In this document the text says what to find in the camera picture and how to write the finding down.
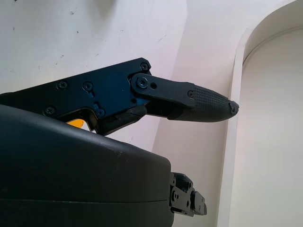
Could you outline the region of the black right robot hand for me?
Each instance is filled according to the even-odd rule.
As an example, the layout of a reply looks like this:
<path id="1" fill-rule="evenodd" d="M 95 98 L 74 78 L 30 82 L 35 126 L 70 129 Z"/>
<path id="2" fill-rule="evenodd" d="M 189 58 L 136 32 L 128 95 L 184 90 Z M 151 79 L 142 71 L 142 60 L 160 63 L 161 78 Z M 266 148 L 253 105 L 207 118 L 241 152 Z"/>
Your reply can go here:
<path id="1" fill-rule="evenodd" d="M 153 76 L 139 58 L 0 96 L 3 227 L 170 227 L 204 197 L 170 162 L 109 134 L 145 115 L 220 122 L 227 97 Z"/>

